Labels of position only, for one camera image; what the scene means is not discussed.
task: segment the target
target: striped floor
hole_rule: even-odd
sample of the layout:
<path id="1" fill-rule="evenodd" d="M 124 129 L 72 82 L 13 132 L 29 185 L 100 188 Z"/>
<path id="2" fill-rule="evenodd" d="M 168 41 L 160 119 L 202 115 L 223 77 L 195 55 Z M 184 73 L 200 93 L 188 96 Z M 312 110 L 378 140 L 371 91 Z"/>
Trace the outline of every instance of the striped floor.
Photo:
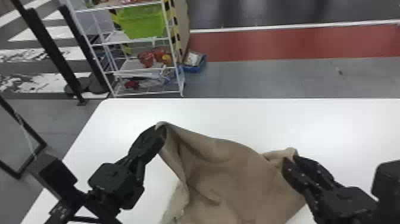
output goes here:
<path id="1" fill-rule="evenodd" d="M 76 76 L 89 77 L 90 68 L 85 56 L 58 12 L 58 3 L 33 0 L 24 6 L 37 10 Z M 29 94 L 28 98 L 49 98 L 51 94 L 50 98 L 67 98 L 64 94 L 65 80 L 16 10 L 0 16 L 0 32 L 5 33 L 0 37 L 0 92 L 3 96 L 25 98 Z M 107 94 L 87 92 L 83 96 L 106 98 Z"/>

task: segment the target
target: white shelf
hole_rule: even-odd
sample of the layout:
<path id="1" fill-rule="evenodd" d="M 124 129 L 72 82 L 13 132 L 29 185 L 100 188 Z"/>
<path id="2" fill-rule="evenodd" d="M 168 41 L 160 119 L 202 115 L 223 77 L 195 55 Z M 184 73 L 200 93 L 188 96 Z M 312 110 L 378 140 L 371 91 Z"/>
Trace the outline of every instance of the white shelf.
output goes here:
<path id="1" fill-rule="evenodd" d="M 122 30 L 116 30 L 111 32 L 105 39 L 105 43 L 95 43 L 92 46 L 102 46 L 102 45 L 115 45 L 120 43 L 147 43 L 155 41 L 167 41 L 168 38 L 158 38 L 156 36 L 150 38 L 137 38 L 130 39 Z"/>
<path id="2" fill-rule="evenodd" d="M 120 77 L 160 77 L 160 72 L 164 69 L 175 69 L 175 67 L 163 66 L 163 63 L 154 62 L 151 68 L 143 68 L 139 60 L 126 60 L 119 71 L 115 71 L 115 76 Z"/>
<path id="3" fill-rule="evenodd" d="M 93 11 L 100 11 L 100 10 L 115 10 L 118 8 L 129 8 L 129 7 L 140 7 L 144 5 L 157 5 L 161 4 L 161 1 L 149 1 L 149 2 L 142 2 L 137 4 L 128 4 L 128 5 L 110 5 L 110 4 L 98 4 L 93 8 L 84 8 L 84 9 L 75 9 L 77 13 L 84 13 L 84 12 L 93 12 Z"/>
<path id="4" fill-rule="evenodd" d="M 117 97 L 129 95 L 149 95 L 149 94 L 178 94 L 180 93 L 177 83 L 171 83 L 161 86 L 152 86 L 148 88 L 125 88 L 124 83 L 117 83 L 115 87 L 115 95 Z"/>

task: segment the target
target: wire shelf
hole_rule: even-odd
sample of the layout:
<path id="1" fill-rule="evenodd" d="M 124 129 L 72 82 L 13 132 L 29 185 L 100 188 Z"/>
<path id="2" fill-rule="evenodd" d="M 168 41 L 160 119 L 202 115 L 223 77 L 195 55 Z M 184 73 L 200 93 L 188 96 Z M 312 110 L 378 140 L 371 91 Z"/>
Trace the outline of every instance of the wire shelf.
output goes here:
<path id="1" fill-rule="evenodd" d="M 116 10 L 119 8 L 129 8 L 129 7 L 141 7 L 144 5 L 156 5 L 161 4 L 161 1 L 148 1 L 136 4 L 127 4 L 127 5 L 109 5 L 109 4 L 98 4 L 95 5 L 93 8 L 87 8 L 86 4 L 82 4 L 78 8 L 75 9 L 77 13 L 85 13 L 85 12 L 94 12 L 94 11 L 101 11 L 101 10 Z"/>
<path id="2" fill-rule="evenodd" d="M 92 46 L 115 45 L 120 43 L 147 43 L 167 40 L 168 38 L 158 38 L 156 36 L 149 38 L 130 39 L 122 30 L 115 30 L 108 33 L 104 43 L 94 43 Z"/>

